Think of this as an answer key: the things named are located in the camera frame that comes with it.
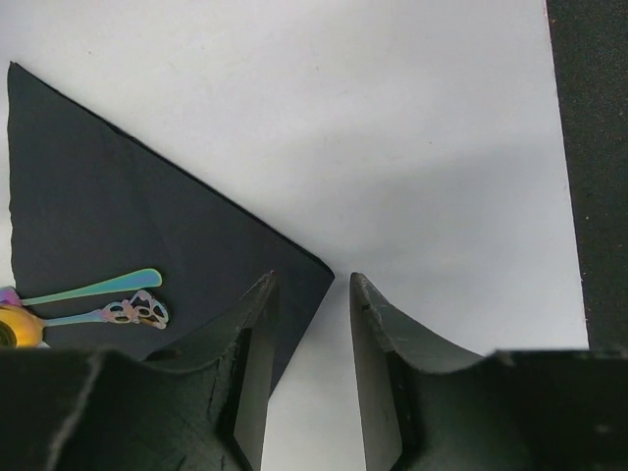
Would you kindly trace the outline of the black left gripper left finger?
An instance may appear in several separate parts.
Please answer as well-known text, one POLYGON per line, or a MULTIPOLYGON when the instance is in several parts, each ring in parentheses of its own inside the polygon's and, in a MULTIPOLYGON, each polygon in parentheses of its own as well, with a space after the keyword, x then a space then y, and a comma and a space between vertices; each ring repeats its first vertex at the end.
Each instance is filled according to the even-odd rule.
POLYGON ((152 429, 181 447, 177 469, 260 469, 279 314, 269 272, 227 312, 145 358, 172 389, 152 429))

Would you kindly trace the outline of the iridescent rainbow fork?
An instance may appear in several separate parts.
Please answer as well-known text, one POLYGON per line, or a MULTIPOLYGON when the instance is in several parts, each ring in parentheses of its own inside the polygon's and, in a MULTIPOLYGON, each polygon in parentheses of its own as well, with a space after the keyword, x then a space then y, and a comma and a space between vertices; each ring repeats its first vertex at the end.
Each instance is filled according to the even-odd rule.
POLYGON ((32 298, 21 298, 14 288, 1 287, 1 303, 14 306, 33 306, 101 294, 158 288, 162 284, 163 277, 159 271, 154 268, 145 268, 85 287, 32 298))

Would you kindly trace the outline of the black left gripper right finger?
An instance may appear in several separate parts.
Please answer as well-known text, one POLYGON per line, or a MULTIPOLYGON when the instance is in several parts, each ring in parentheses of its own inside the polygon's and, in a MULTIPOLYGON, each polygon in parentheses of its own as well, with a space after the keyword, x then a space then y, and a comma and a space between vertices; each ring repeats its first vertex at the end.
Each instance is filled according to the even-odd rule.
POLYGON ((495 469, 494 358, 418 323, 361 273, 349 303, 367 469, 495 469))

